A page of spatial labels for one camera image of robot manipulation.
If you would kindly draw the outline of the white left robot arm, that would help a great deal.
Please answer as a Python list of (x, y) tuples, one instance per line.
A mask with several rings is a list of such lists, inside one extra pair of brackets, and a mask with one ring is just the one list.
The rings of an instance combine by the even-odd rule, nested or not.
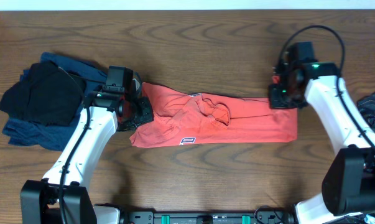
[(111, 136), (153, 121), (146, 96), (102, 91), (83, 101), (78, 126), (66, 148), (41, 180), (27, 180), (20, 192), (23, 223), (128, 223), (110, 203), (93, 205), (88, 189)]

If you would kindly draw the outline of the coral red t-shirt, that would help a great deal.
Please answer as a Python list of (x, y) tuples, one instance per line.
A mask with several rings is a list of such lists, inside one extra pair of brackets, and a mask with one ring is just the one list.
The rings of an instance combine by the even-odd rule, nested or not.
[(297, 139), (297, 110), (273, 110), (267, 98), (185, 94), (143, 84), (154, 120), (130, 137), (141, 148), (191, 144), (291, 142)]

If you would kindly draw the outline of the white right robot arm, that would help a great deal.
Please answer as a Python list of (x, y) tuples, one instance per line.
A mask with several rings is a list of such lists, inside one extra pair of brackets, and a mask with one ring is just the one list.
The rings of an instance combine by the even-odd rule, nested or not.
[(375, 132), (350, 98), (341, 70), (329, 62), (281, 62), (274, 72), (271, 108), (310, 105), (335, 152), (321, 192), (296, 204), (296, 222), (330, 223), (375, 212)]

